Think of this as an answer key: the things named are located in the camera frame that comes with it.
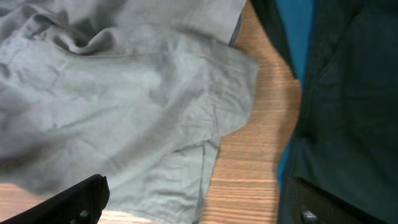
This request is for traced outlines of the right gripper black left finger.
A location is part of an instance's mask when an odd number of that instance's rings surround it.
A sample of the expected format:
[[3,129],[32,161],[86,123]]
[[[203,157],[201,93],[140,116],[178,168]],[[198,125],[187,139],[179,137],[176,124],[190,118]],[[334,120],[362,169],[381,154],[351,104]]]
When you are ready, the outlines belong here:
[[96,174],[2,224],[97,224],[109,196],[107,178]]

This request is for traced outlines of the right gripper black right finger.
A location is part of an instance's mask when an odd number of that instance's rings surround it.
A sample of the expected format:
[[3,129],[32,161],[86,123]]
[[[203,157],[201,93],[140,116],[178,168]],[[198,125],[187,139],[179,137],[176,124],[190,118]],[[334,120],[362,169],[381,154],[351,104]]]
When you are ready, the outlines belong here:
[[388,176],[280,178],[279,223],[388,223]]

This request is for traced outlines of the grey shorts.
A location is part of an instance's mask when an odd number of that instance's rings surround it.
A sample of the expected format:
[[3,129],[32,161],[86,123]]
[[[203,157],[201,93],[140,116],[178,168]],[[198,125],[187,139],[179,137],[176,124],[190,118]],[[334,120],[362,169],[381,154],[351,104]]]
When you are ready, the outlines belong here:
[[1,181],[53,195],[101,174],[109,209],[197,222],[254,104],[258,63],[229,44],[243,7],[2,1]]

